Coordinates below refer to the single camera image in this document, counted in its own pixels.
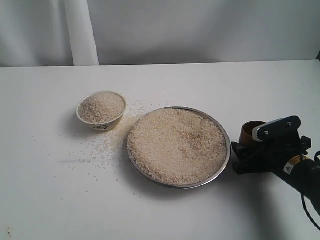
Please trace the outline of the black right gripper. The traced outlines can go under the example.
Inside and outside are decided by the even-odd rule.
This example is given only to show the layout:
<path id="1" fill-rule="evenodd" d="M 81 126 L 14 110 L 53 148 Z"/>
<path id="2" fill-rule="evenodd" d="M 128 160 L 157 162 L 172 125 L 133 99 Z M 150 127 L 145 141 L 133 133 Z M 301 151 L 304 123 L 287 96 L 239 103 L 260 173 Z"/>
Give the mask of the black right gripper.
<path id="1" fill-rule="evenodd" d="M 320 161 L 307 157 L 312 147 L 309 137 L 297 132 L 261 142 L 262 156 L 248 157 L 260 146 L 258 142 L 232 142 L 231 147 L 239 158 L 232 162 L 237 175 L 274 173 L 311 202 L 320 201 Z"/>

